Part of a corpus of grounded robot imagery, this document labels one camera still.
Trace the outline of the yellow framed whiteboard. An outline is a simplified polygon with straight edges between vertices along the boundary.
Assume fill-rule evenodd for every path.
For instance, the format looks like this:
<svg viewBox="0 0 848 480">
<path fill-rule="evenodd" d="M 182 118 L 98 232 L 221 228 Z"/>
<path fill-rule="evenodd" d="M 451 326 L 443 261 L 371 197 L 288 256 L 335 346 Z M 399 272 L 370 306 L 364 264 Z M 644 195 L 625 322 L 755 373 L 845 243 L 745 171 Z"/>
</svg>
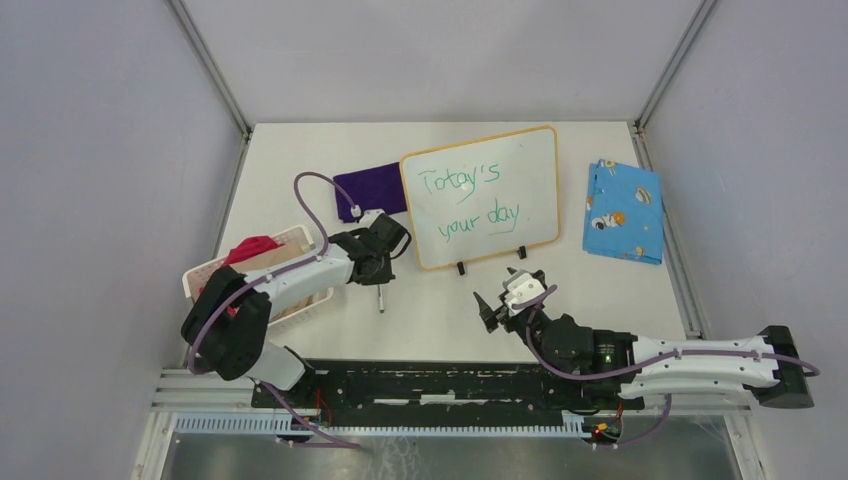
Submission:
<svg viewBox="0 0 848 480">
<path fill-rule="evenodd" d="M 410 153 L 399 168 L 424 270 L 545 245 L 561 235 L 559 142 L 552 126 Z"/>
</svg>

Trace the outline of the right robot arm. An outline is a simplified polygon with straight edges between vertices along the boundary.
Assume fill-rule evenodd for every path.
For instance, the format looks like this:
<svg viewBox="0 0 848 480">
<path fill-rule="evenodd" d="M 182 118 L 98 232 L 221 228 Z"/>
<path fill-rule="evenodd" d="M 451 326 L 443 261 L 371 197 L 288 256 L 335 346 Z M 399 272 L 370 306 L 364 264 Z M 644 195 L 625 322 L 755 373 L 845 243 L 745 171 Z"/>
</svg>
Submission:
<svg viewBox="0 0 848 480">
<path fill-rule="evenodd" d="M 801 359 L 785 326 L 732 340 L 670 340 L 581 326 L 544 310 L 557 287 L 543 271 L 510 269 L 498 306 L 473 295 L 488 332 L 517 334 L 550 375 L 577 383 L 580 400 L 602 408 L 614 398 L 653 395 L 748 395 L 772 409 L 808 409 L 808 381 L 821 371 Z"/>
</svg>

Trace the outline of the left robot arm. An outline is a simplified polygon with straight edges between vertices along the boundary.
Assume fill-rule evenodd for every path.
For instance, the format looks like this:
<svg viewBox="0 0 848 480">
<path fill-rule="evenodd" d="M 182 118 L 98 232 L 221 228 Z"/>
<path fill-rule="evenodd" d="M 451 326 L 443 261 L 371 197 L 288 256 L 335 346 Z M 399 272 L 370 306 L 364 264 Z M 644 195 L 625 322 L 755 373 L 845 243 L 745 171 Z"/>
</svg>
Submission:
<svg viewBox="0 0 848 480">
<path fill-rule="evenodd" d="M 314 394 L 310 367 L 293 350 L 267 338 L 270 321 L 305 298 L 353 283 L 385 285 L 410 232 L 385 213 L 370 212 L 357 228 L 334 234 L 321 249 L 246 273 L 223 266 L 212 273 L 181 327 L 194 358 L 225 381 L 242 377 L 275 387 L 290 407 Z"/>
</svg>

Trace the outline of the purple cloth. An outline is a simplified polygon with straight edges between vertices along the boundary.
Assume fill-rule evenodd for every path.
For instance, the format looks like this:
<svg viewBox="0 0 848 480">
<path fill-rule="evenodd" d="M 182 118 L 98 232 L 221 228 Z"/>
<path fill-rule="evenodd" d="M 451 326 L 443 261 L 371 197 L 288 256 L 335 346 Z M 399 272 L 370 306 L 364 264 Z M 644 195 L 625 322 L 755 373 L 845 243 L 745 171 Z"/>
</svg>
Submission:
<svg viewBox="0 0 848 480">
<path fill-rule="evenodd" d="M 407 211 L 398 162 L 336 175 L 332 180 L 366 210 L 382 209 L 388 215 Z"/>
</svg>

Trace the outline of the blue patterned cloth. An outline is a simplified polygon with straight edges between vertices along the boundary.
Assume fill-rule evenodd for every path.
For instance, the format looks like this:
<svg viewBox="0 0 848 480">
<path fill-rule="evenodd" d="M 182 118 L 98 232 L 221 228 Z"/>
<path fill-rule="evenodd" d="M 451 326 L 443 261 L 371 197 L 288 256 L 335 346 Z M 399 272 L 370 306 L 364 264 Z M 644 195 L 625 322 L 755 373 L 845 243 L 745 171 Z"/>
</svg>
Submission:
<svg viewBox="0 0 848 480">
<path fill-rule="evenodd" d="M 660 175 L 606 159 L 590 164 L 582 248 L 593 255 L 661 264 Z"/>
</svg>

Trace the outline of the beige cloth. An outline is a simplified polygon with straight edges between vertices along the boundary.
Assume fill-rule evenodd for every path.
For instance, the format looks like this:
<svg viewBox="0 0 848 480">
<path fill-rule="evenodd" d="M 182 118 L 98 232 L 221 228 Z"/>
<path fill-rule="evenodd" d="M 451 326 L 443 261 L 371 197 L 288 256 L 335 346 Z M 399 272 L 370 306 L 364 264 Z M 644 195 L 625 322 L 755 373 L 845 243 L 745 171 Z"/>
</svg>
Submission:
<svg viewBox="0 0 848 480">
<path fill-rule="evenodd" d="M 240 262 L 230 262 L 229 266 L 231 266 L 237 272 L 247 273 L 249 271 L 272 267 L 279 263 L 296 259 L 297 257 L 300 257 L 309 252 L 309 247 L 304 248 L 297 243 L 289 242 L 281 244 L 274 249 L 268 248 L 250 258 L 242 259 Z M 292 315 L 295 312 L 309 306 L 313 301 L 314 295 L 305 296 L 301 298 L 297 303 L 294 303 L 293 305 L 279 312 L 277 315 L 273 316 L 272 320 L 278 320 L 282 317 Z"/>
</svg>

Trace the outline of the red cloth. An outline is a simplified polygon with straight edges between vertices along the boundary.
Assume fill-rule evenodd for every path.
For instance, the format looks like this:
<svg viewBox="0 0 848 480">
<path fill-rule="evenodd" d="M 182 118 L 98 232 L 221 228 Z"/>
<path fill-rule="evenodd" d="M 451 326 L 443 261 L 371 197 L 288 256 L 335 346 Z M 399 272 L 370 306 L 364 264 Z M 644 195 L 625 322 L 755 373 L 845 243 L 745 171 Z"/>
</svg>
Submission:
<svg viewBox="0 0 848 480">
<path fill-rule="evenodd" d="M 280 244 L 270 236 L 248 237 L 229 251 L 222 265 L 241 263 L 278 247 L 280 247 Z"/>
</svg>

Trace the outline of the white plastic basket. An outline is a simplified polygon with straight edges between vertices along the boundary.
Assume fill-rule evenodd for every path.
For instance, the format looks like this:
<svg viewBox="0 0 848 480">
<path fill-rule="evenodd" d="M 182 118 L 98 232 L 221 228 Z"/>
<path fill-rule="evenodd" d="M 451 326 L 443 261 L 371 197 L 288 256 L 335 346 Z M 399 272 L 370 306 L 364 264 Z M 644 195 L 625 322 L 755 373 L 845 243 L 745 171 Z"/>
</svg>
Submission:
<svg viewBox="0 0 848 480">
<path fill-rule="evenodd" d="M 299 244 L 301 247 L 309 247 L 310 252 L 316 249 L 315 242 L 304 225 L 296 225 L 270 237 L 272 237 L 280 245 L 294 242 Z M 227 255 L 224 255 L 223 257 L 216 258 L 200 266 L 194 267 L 183 274 L 183 290 L 185 297 L 188 299 L 190 304 L 193 304 L 198 299 L 211 274 L 219 267 L 223 266 L 222 263 L 226 256 Z M 269 332 L 280 333 L 292 326 L 305 323 L 310 318 L 315 317 L 317 315 L 318 306 L 329 300 L 333 293 L 334 290 L 332 288 L 328 288 L 319 291 L 318 293 L 311 294 L 314 295 L 314 301 L 309 306 L 278 320 L 271 319 L 269 321 Z"/>
</svg>

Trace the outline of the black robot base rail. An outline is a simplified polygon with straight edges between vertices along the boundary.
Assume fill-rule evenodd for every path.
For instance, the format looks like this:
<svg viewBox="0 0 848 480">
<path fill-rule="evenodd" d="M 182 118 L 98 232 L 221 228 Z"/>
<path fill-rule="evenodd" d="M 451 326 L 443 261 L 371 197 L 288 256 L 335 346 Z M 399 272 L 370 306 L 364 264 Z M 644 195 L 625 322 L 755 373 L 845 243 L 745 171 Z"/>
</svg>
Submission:
<svg viewBox="0 0 848 480">
<path fill-rule="evenodd" d="M 292 386 L 258 380 L 251 405 L 326 407 L 332 427 L 541 427 L 645 405 L 618 393 L 611 380 L 566 380 L 538 363 L 309 359 Z"/>
</svg>

